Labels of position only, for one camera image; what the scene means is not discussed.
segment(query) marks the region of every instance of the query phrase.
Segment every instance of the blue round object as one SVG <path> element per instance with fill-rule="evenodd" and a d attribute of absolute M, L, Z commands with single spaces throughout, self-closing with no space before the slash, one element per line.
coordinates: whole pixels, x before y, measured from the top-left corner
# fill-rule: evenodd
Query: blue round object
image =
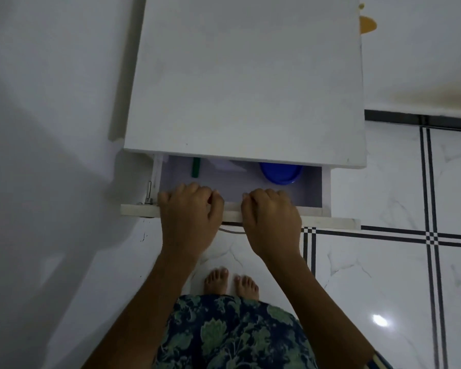
<path fill-rule="evenodd" d="M 259 163 L 264 176 L 274 184 L 288 185 L 299 178 L 303 166 L 295 164 Z"/>

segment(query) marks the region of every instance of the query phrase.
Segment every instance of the bare foot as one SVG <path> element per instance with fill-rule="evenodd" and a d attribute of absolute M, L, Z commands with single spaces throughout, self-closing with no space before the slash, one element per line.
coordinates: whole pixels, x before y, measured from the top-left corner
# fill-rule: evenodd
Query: bare foot
<path fill-rule="evenodd" d="M 259 301 L 259 287 L 251 277 L 244 276 L 241 278 L 236 276 L 234 282 L 235 293 L 238 297 Z"/>
<path fill-rule="evenodd" d="M 203 294 L 225 295 L 227 293 L 227 279 L 229 271 L 226 268 L 214 269 L 205 278 Z"/>

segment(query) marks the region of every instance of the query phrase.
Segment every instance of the bright light spot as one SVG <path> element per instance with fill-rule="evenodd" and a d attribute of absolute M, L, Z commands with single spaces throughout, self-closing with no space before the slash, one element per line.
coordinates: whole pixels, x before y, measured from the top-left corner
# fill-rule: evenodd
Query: bright light spot
<path fill-rule="evenodd" d="M 384 317 L 378 315 L 378 314 L 375 314 L 375 315 L 372 315 L 372 321 L 374 321 L 375 324 L 385 328 L 386 326 L 389 326 L 389 322 L 388 320 L 386 320 Z"/>

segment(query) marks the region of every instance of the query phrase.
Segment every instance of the blue floral fabric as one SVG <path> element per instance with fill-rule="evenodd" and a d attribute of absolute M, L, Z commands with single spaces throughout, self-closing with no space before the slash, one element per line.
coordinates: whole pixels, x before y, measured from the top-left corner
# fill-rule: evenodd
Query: blue floral fabric
<path fill-rule="evenodd" d="M 185 295 L 174 305 L 156 368 L 315 368 L 300 323 L 270 304 L 228 295 Z"/>

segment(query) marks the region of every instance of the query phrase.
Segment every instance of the person's right arm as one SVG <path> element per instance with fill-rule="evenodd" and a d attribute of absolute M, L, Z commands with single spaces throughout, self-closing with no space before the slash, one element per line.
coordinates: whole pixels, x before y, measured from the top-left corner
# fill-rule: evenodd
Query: person's right arm
<path fill-rule="evenodd" d="M 363 368 L 375 350 L 309 270 L 299 250 L 302 222 L 283 192 L 262 189 L 243 197 L 243 226 L 294 308 L 321 369 Z"/>

